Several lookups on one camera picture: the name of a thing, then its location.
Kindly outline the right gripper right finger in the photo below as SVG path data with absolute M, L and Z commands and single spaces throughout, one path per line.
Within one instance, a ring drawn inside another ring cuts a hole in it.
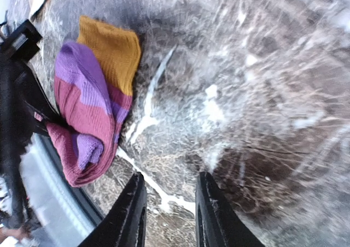
M 263 246 L 263 243 L 239 219 L 209 172 L 197 178 L 196 245 Z

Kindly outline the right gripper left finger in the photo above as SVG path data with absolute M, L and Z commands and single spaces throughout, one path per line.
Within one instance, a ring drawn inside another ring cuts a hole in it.
M 144 176 L 132 175 L 102 222 L 79 247 L 145 246 L 147 190 Z

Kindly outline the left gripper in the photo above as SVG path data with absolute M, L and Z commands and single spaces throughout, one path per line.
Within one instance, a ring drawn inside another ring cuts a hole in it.
M 16 84 L 22 97 L 13 79 L 15 64 L 1 60 L 1 174 L 11 193 L 11 214 L 1 214 L 1 217 L 9 228 L 20 228 L 25 223 L 24 209 L 28 206 L 20 173 L 21 157 L 27 153 L 33 135 L 27 110 L 33 117 L 34 133 L 42 136 L 50 137 L 47 122 L 65 123 L 48 100 L 36 73 L 27 64 L 20 65 L 22 72 Z

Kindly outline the magenta purple sock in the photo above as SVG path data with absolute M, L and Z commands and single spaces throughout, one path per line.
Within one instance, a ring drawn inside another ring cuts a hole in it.
M 54 95 L 66 123 L 46 127 L 71 186 L 95 181 L 112 164 L 140 58 L 135 32 L 88 16 L 57 54 Z

